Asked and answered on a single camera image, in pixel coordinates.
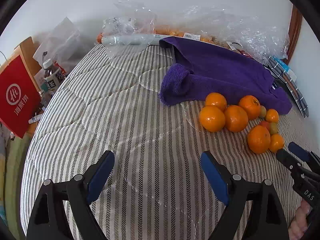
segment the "blue pad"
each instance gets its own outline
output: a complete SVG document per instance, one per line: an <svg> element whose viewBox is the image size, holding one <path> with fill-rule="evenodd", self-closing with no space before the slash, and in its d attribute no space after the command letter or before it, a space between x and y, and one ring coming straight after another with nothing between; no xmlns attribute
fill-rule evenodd
<svg viewBox="0 0 320 240"><path fill-rule="evenodd" d="M115 157L112 152L109 152L88 185L87 202L89 204L98 199L114 165Z"/></svg>
<svg viewBox="0 0 320 240"><path fill-rule="evenodd" d="M288 149L304 162L309 161L309 153L294 142L289 143Z"/></svg>
<svg viewBox="0 0 320 240"><path fill-rule="evenodd" d="M201 167L206 175L216 198L226 206L229 204L228 186L223 181L220 172L206 153L201 155Z"/></svg>

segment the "white bottle cap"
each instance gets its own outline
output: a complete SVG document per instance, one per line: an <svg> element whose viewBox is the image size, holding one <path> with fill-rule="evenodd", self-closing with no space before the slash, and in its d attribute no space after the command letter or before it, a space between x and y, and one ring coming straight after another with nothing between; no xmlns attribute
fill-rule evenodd
<svg viewBox="0 0 320 240"><path fill-rule="evenodd" d="M43 62L43 68L47 69L52 65L52 59L47 59L45 62Z"/></svg>

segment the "green fruit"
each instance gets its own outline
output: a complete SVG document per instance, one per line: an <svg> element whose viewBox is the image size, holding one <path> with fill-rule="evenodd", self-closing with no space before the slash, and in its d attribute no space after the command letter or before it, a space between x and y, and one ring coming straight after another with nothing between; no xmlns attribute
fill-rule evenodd
<svg viewBox="0 0 320 240"><path fill-rule="evenodd" d="M260 114L259 114L259 117L260 117L260 118L265 118L266 114L267 114L266 108L265 108L264 106L260 106Z"/></svg>
<svg viewBox="0 0 320 240"><path fill-rule="evenodd" d="M271 135L278 133L278 124L277 124L277 123L275 123L275 122L270 123L269 133L270 133Z"/></svg>

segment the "purple cloth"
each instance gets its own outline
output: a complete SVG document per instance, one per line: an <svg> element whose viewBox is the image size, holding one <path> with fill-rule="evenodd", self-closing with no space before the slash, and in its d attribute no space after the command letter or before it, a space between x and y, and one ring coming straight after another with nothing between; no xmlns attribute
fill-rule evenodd
<svg viewBox="0 0 320 240"><path fill-rule="evenodd" d="M221 93L230 105L246 95L255 96L266 109L287 114L292 104L282 88L273 89L272 75L260 63L205 42L178 37L160 41L174 46L176 64L167 71L160 90L165 105L205 100L211 92Z"/></svg>

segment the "striped bedding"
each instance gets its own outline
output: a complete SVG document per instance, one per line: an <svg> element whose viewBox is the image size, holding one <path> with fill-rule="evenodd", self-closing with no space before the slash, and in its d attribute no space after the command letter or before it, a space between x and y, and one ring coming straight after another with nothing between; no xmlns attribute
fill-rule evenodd
<svg viewBox="0 0 320 240"><path fill-rule="evenodd" d="M159 100L161 81L173 62L171 49L125 50L124 56L110 60L103 45L95 46L50 102L23 171L24 232L42 182L83 173L105 150L114 152L116 163L91 209L107 239L208 239L224 206L200 168L205 150L246 180L270 179L289 222L300 204L289 172L274 154L252 154L246 144L248 130L260 120L240 133L207 132L198 121L203 102L167 107ZM286 145L295 141L317 149L306 141L312 134L296 109L281 116L279 130ZM244 233L250 205L235 239ZM74 238L81 239L69 203L64 206Z"/></svg>

